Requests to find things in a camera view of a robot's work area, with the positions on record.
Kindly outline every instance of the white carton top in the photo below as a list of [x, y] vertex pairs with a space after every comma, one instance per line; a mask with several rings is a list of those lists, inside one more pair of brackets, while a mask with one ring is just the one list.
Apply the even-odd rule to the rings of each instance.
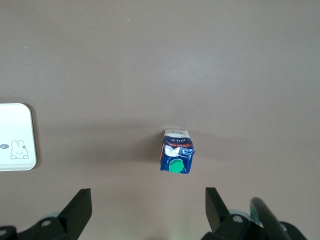
[[183, 129], [166, 129], [164, 135], [171, 138], [190, 138], [188, 130]]

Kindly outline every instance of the cartoon bunny drawing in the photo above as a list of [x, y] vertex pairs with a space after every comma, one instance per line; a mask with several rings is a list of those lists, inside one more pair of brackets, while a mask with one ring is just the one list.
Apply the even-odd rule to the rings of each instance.
[[28, 151], [22, 140], [12, 141], [11, 159], [28, 159]]

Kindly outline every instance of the white plastic container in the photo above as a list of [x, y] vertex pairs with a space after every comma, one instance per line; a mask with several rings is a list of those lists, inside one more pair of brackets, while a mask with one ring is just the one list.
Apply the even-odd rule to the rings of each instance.
[[36, 163], [30, 109], [22, 103], [0, 104], [0, 171], [26, 171]]

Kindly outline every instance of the milk carton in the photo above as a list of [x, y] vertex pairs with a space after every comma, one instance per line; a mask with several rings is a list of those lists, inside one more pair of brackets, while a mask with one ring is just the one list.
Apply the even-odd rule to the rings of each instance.
[[195, 153], [189, 132], [182, 129], [166, 129], [161, 147], [161, 171], [188, 174]]

